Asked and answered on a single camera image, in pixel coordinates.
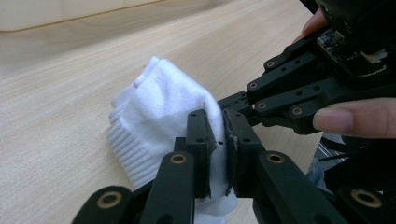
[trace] human hand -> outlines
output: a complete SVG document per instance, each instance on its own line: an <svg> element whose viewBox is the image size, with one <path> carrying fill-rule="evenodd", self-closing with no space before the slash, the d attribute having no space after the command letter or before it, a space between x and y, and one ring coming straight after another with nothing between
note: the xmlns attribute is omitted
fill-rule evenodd
<svg viewBox="0 0 396 224"><path fill-rule="evenodd" d="M319 9L294 42L327 25ZM344 102L320 109L313 125L326 133L362 138L396 138L396 99L377 98Z"/></svg>

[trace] fingernail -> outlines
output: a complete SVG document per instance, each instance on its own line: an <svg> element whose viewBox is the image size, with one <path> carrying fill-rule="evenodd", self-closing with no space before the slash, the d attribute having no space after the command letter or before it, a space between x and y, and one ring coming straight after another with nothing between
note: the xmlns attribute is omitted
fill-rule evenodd
<svg viewBox="0 0 396 224"><path fill-rule="evenodd" d="M320 109L313 119L314 128L326 133L351 133L353 130L353 114L340 108Z"/></svg>

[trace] screw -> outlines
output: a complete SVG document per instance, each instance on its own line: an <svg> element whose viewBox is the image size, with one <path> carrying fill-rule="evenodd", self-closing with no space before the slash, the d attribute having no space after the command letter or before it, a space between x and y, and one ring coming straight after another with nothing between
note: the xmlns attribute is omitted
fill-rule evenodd
<svg viewBox="0 0 396 224"><path fill-rule="evenodd" d="M271 62L268 62L268 63L267 63L267 66L268 66L268 67L272 67L272 66L274 66L274 64L275 64L275 63L271 61Z"/></svg>
<svg viewBox="0 0 396 224"><path fill-rule="evenodd" d="M257 88L257 83L256 82L252 82L252 83L250 83L249 87L251 89L256 89Z"/></svg>
<svg viewBox="0 0 396 224"><path fill-rule="evenodd" d="M264 102L259 103L259 108L264 109L266 107L266 104Z"/></svg>
<svg viewBox="0 0 396 224"><path fill-rule="evenodd" d="M301 115L303 113L303 110L300 107L295 107L293 109L293 114L294 115Z"/></svg>

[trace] wooden table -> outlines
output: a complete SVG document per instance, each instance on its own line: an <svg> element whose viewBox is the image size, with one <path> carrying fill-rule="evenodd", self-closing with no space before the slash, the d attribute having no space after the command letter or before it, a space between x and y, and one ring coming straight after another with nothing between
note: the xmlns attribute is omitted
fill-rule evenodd
<svg viewBox="0 0 396 224"><path fill-rule="evenodd" d="M106 141L110 101L153 55L222 99L301 32L296 0L167 0L0 33L0 223L70 223L98 189L132 188ZM256 128L306 171L320 134ZM255 223L241 200L228 223Z"/></svg>

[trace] white cloth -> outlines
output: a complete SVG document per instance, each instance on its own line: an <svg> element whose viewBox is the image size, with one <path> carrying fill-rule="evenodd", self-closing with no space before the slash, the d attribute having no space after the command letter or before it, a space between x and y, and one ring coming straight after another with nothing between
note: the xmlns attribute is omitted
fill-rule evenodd
<svg viewBox="0 0 396 224"><path fill-rule="evenodd" d="M157 174L163 156L173 151L175 138L186 136L187 115L204 109L218 148L210 161L211 199L195 201L195 223L225 223L236 207L227 188L226 149L221 111L201 85L169 61L151 58L143 74L112 101L114 111L108 141L132 183L140 188Z"/></svg>

